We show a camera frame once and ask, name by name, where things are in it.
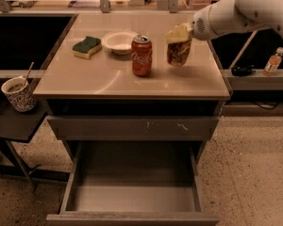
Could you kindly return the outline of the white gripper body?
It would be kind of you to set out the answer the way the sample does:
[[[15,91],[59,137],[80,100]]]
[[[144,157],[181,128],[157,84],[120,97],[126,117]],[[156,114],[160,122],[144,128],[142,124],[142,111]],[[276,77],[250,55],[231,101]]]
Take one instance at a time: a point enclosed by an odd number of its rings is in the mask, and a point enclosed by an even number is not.
[[[198,40],[213,40],[217,37],[211,22],[212,13],[215,7],[213,5],[206,6],[197,10],[192,18],[191,27],[192,34]]]

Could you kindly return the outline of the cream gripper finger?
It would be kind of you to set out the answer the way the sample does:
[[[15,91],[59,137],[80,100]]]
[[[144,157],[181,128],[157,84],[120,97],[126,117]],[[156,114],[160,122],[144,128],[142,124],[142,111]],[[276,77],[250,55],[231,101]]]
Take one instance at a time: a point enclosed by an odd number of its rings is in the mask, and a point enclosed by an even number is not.
[[[183,23],[175,26],[165,34],[168,43],[178,43],[192,38],[192,26],[190,23]]]

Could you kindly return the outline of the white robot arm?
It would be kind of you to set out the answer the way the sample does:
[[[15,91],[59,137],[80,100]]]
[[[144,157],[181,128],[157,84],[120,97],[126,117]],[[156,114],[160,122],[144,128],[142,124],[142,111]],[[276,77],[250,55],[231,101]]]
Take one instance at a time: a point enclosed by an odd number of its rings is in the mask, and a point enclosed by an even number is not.
[[[283,0],[221,0],[196,11],[165,34],[168,43],[213,40],[231,33],[273,29],[283,39]]]

